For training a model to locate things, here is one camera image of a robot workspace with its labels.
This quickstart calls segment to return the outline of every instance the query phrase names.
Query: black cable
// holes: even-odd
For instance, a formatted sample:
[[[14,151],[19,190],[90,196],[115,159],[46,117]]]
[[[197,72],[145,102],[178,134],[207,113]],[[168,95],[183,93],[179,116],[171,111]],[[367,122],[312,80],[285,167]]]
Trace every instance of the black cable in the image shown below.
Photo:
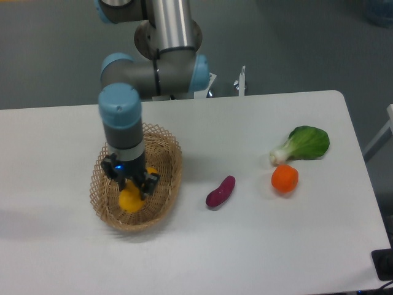
[[[393,281],[390,281],[389,283],[386,283],[385,285],[381,286],[374,294],[380,295],[380,294],[386,294],[383,289],[386,288],[387,286],[390,286],[393,284]]]

